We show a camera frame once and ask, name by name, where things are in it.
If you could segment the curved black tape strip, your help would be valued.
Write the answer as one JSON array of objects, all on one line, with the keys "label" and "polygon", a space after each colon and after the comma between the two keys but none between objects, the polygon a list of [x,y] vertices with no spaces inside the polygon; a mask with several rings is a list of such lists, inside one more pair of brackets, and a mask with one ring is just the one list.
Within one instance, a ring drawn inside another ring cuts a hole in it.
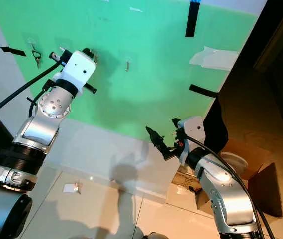
[{"label": "curved black tape strip", "polygon": [[189,86],[189,90],[193,91],[194,93],[202,94],[202,95],[210,97],[210,98],[217,98],[218,97],[218,93],[216,93],[214,91],[210,91],[210,90],[205,89],[203,87],[196,86],[194,84],[191,84]]}]

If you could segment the short black tape strip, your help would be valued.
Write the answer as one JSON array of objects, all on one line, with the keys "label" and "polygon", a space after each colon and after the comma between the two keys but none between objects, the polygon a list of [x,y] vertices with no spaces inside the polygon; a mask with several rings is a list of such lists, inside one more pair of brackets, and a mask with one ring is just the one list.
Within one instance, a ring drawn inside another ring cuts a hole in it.
[{"label": "short black tape strip", "polygon": [[14,48],[11,48],[9,46],[1,46],[0,49],[5,53],[10,53],[10,54],[14,54],[14,55],[23,56],[23,57],[27,56],[23,50],[14,49]]}]

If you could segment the white round item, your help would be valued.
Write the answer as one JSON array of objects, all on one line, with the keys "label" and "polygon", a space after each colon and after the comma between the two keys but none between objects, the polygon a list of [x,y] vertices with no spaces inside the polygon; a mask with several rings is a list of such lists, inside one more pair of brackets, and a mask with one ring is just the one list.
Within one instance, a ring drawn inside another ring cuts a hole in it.
[{"label": "white round item", "polygon": [[241,176],[248,168],[248,162],[241,156],[231,152],[222,151],[220,156]]}]

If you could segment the crumpled white paper piece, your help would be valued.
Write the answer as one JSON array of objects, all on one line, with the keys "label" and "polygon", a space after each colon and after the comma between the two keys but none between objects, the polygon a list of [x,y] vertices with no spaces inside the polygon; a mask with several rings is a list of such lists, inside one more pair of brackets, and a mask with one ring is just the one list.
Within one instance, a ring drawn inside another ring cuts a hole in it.
[{"label": "crumpled white paper piece", "polygon": [[202,51],[191,57],[189,63],[212,70],[230,71],[238,56],[239,52],[237,51],[219,50],[204,46]]}]

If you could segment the grey robot foot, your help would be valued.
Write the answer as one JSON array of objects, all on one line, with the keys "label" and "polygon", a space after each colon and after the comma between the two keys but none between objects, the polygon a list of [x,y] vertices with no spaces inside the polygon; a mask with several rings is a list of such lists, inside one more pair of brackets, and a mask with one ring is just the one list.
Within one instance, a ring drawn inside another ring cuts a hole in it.
[{"label": "grey robot foot", "polygon": [[143,236],[143,239],[169,239],[169,238],[162,233],[151,232],[148,235]]}]

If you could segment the brown cardboard box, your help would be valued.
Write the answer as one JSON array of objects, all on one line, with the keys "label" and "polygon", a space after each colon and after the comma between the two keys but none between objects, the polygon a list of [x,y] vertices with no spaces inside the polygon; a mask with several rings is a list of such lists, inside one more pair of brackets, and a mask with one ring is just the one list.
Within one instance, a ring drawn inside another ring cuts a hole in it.
[{"label": "brown cardboard box", "polygon": [[[280,187],[277,179],[276,166],[273,163],[273,154],[250,143],[230,138],[221,152],[231,152],[243,157],[248,162],[246,172],[241,175],[244,183],[248,187],[248,193],[253,202],[270,219],[277,220],[283,217],[282,199]],[[189,167],[180,167],[181,173],[193,175]],[[202,190],[198,193],[191,193],[195,196],[196,209],[212,215],[211,201]]]}]

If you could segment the white card on floor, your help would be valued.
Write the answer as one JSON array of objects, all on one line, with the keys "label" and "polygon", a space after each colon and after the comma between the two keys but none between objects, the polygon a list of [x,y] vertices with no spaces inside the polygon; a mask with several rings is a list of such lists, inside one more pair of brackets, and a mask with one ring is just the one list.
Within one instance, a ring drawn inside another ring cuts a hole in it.
[{"label": "white card on floor", "polygon": [[73,184],[64,184],[63,192],[64,193],[81,193],[82,185],[80,183],[73,183]]}]

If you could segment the long black tape strip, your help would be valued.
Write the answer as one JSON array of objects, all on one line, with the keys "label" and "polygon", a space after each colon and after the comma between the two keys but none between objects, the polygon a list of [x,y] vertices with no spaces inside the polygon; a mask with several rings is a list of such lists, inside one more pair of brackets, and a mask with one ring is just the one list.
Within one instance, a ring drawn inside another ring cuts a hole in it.
[{"label": "long black tape strip", "polygon": [[189,2],[189,11],[186,20],[185,38],[193,38],[195,36],[201,1],[202,0],[190,0]]}]

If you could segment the clear adhesive wall hook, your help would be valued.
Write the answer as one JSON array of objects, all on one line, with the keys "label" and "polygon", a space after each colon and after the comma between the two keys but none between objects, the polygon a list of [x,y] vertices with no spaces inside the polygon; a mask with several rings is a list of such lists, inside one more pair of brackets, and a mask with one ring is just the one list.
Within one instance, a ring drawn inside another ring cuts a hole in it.
[{"label": "clear adhesive wall hook", "polygon": [[32,36],[26,36],[26,37],[24,38],[24,40],[25,40],[25,43],[26,43],[28,46],[30,46],[30,49],[31,49],[32,51],[39,51],[39,48],[38,48],[38,45],[37,45],[38,41],[37,41],[36,38],[34,38],[34,37],[32,37]]}]

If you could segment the green wall sheet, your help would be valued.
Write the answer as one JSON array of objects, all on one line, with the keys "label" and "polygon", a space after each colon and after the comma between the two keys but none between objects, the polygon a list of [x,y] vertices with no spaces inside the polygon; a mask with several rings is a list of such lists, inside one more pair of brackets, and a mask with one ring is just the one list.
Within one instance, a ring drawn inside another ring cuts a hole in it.
[{"label": "green wall sheet", "polygon": [[[202,0],[195,36],[185,38],[190,0],[0,0],[0,29],[26,79],[52,66],[49,54],[89,48],[96,93],[73,100],[68,121],[148,140],[149,126],[166,136],[172,118],[202,116],[229,71],[191,65],[204,46],[241,52],[267,0]],[[38,69],[24,38],[37,39]],[[125,71],[125,60],[131,60]]]}]

